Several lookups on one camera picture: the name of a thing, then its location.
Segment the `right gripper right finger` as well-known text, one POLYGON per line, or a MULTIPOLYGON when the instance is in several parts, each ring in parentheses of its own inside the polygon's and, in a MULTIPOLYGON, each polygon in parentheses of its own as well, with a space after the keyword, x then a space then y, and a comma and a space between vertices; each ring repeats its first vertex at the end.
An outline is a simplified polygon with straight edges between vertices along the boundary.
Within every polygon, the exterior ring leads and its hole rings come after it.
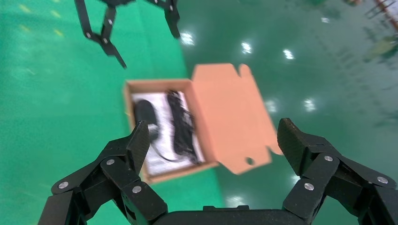
POLYGON ((398 222, 397 183, 389 176, 343 156, 324 137, 279 121, 277 142, 299 176, 283 208, 310 225, 327 197, 337 200, 360 225, 398 222))

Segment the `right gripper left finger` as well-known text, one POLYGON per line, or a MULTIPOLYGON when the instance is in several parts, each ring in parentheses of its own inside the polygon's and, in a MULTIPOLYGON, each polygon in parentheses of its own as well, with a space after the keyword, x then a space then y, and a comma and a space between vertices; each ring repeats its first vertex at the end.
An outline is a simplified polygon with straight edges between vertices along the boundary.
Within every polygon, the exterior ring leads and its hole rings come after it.
POLYGON ((85 225, 113 201, 130 224, 153 225, 168 207, 139 176, 148 149, 148 125, 140 121, 130 135, 108 142, 93 162, 52 186, 39 224, 85 225))

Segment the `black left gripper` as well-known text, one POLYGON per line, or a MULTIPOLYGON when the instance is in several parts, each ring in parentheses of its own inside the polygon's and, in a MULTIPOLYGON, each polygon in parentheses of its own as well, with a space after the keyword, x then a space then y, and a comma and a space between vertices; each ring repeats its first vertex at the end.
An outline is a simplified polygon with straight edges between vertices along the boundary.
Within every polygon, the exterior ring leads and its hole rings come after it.
MULTIPOLYGON (((110 37, 115 22, 116 7, 119 5, 127 5, 131 1, 135 0, 101 0, 101 1, 107 4, 107 9, 104 14, 101 32, 95 33, 92 31, 90 25, 90 19, 88 16, 85 1, 75 0, 77 15, 80 21, 83 35, 87 39, 98 43, 107 56, 116 57, 121 66, 123 68, 127 68, 117 48, 112 44, 110 37)), ((170 33, 174 38, 180 38, 180 32, 177 27, 177 23, 180 20, 180 15, 177 9, 177 0, 148 0, 148 2, 164 10, 165 19, 168 24, 170 33)))

